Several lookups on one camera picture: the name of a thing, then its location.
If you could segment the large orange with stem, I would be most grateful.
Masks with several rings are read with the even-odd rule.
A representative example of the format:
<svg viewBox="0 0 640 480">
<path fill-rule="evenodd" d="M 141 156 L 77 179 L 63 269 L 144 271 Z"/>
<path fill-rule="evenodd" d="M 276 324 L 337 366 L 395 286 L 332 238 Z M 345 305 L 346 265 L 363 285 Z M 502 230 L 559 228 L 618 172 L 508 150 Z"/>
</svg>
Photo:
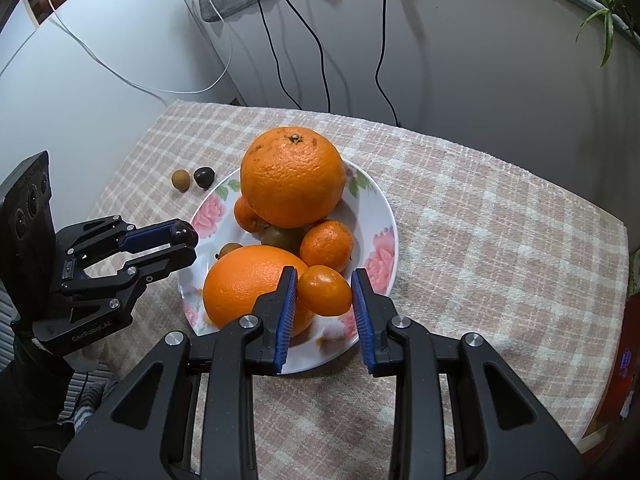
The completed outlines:
<svg viewBox="0 0 640 480">
<path fill-rule="evenodd" d="M 269 224 L 297 229 L 326 218 L 342 199 L 346 168 L 336 147 L 304 127 L 258 136 L 241 160 L 242 196 Z"/>
</svg>

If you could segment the small mandarin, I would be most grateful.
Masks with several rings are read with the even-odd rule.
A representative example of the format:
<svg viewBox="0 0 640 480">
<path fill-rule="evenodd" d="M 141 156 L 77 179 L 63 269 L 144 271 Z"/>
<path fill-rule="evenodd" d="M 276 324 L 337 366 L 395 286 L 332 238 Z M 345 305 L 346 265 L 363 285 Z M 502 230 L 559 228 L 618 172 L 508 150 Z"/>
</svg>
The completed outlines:
<svg viewBox="0 0 640 480">
<path fill-rule="evenodd" d="M 352 307 L 352 289 L 328 266 L 310 266 L 297 282 L 297 299 L 320 316 L 340 316 Z"/>
<path fill-rule="evenodd" d="M 299 247 L 299 257 L 307 266 L 328 266 L 342 273 L 352 258 L 354 237 L 343 222 L 326 220 L 313 226 Z"/>
</svg>

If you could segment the dark plum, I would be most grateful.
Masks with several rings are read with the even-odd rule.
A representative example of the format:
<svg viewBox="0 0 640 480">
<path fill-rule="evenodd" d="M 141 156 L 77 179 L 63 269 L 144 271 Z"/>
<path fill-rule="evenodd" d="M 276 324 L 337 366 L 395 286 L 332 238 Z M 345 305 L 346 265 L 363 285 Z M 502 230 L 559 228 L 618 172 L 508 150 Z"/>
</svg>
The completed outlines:
<svg viewBox="0 0 640 480">
<path fill-rule="evenodd" d="M 193 173 L 196 185 L 202 190 L 208 190 L 216 180 L 216 172 L 210 167 L 200 167 Z"/>
<path fill-rule="evenodd" d="M 195 248 L 198 244 L 198 233 L 189 222 L 176 220 L 169 228 L 169 244 L 171 246 L 183 244 Z"/>
</svg>

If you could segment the small brown longan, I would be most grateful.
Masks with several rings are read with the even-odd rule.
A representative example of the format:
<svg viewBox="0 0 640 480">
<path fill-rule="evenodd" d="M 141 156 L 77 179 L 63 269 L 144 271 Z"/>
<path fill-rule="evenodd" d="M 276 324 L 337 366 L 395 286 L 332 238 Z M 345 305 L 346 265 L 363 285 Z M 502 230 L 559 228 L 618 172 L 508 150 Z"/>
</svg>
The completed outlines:
<svg viewBox="0 0 640 480">
<path fill-rule="evenodd" d="M 230 252 L 233 252 L 234 250 L 240 249 L 242 247 L 242 244 L 235 242 L 224 244 L 224 246 L 220 248 L 220 251 L 216 253 L 215 257 L 217 260 L 219 260 L 221 258 L 224 258 L 225 255 L 230 254 Z"/>
</svg>

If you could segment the brown kiwi on cloth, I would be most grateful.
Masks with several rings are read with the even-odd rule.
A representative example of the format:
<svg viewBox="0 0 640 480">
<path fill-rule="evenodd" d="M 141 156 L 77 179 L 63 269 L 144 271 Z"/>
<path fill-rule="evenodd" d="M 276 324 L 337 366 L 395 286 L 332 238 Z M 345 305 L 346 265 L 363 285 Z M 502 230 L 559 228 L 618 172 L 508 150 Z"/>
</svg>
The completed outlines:
<svg viewBox="0 0 640 480">
<path fill-rule="evenodd" d="M 171 185 L 180 193 L 185 193 L 191 185 L 191 176 L 184 169 L 175 170 L 171 177 Z"/>
</svg>

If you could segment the mandarin in plate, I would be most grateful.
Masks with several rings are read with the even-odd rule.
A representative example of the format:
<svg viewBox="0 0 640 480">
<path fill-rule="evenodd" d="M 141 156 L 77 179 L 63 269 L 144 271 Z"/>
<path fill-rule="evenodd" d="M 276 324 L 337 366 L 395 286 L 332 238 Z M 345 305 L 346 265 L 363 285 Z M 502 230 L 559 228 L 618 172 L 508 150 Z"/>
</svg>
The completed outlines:
<svg viewBox="0 0 640 480">
<path fill-rule="evenodd" d="M 269 223 L 256 214 L 243 196 L 235 201 L 233 214 L 239 227 L 252 234 L 261 233 L 269 226 Z"/>
</svg>

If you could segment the kiwi in plate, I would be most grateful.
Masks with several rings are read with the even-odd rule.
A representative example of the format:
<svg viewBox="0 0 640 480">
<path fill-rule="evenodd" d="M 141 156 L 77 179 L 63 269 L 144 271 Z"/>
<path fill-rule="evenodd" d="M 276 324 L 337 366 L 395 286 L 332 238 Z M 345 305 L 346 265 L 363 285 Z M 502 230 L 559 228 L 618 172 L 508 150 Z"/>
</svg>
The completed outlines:
<svg viewBox="0 0 640 480">
<path fill-rule="evenodd" d="M 298 255 L 305 235 L 306 230 L 304 228 L 283 229 L 277 226 L 268 226 L 262 231 L 260 241 L 263 245 L 281 248 Z"/>
</svg>

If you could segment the large orange in plate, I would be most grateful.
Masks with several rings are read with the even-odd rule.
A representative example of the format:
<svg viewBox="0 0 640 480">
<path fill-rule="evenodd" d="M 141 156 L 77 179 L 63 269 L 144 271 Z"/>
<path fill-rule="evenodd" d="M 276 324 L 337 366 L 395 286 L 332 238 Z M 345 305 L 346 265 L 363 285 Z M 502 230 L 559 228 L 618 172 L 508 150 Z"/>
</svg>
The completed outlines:
<svg viewBox="0 0 640 480">
<path fill-rule="evenodd" d="M 296 255 L 271 246 L 236 248 L 208 271 L 203 287 L 206 314 L 220 330 L 250 314 L 259 296 L 274 292 L 283 269 L 292 266 L 300 278 L 308 266 Z"/>
</svg>

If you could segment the beige plaid tablecloth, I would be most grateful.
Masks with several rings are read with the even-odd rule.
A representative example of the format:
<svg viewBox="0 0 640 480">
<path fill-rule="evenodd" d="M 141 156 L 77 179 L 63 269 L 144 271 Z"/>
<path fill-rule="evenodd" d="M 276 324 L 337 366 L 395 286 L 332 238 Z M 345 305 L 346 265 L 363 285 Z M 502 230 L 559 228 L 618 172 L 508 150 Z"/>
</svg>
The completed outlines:
<svg viewBox="0 0 640 480">
<path fill-rule="evenodd" d="M 383 191 L 398 225 L 390 296 L 435 334 L 477 332 L 575 443 L 608 385 L 628 282 L 623 222 L 520 167 L 434 136 L 324 113 L 177 101 L 129 153 L 89 218 L 190 220 L 205 193 L 171 191 L 178 168 L 225 177 L 259 133 L 322 133 Z M 188 330 L 175 274 L 98 344 L 124 378 L 170 330 Z M 387 479 L 395 384 L 353 348 L 299 376 L 257 378 L 259 479 Z"/>
</svg>

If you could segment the white floral plate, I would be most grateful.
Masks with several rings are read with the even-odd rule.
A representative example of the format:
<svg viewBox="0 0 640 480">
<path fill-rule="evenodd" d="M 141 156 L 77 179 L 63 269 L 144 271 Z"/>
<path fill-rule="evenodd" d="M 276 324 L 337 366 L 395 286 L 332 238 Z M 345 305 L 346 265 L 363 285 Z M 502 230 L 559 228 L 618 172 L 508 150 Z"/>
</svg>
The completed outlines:
<svg viewBox="0 0 640 480">
<path fill-rule="evenodd" d="M 396 278 L 399 245 L 396 220 L 384 193 L 353 162 L 345 162 L 347 182 L 341 201 L 330 217 L 352 232 L 354 249 L 343 272 L 346 280 L 357 268 L 367 270 L 375 292 L 388 295 Z M 192 266 L 178 272 L 178 289 L 186 320 L 195 335 L 215 333 L 202 299 L 206 275 L 215 255 L 227 243 L 257 245 L 259 237 L 244 231 L 235 221 L 233 206 L 241 195 L 238 170 L 215 183 L 192 217 L 200 240 Z M 338 358 L 358 342 L 354 317 L 349 314 L 317 316 L 300 335 L 291 339 L 285 375 L 313 370 Z"/>
</svg>

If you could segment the potted spider plant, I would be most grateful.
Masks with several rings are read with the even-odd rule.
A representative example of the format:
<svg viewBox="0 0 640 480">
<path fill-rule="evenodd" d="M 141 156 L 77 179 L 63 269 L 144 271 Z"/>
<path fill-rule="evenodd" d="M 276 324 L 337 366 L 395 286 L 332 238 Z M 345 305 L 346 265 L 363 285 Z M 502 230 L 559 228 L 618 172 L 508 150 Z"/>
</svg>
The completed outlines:
<svg viewBox="0 0 640 480">
<path fill-rule="evenodd" d="M 613 50 L 615 19 L 619 18 L 626 26 L 626 33 L 636 46 L 639 45 L 639 29 L 636 25 L 636 21 L 627 9 L 626 4 L 623 3 L 623 0 L 597 0 L 597 2 L 600 3 L 601 9 L 592 12 L 580 23 L 575 41 L 578 41 L 582 30 L 587 24 L 596 18 L 600 18 L 603 25 L 603 49 L 600 67 L 603 67 L 608 62 Z"/>
</svg>

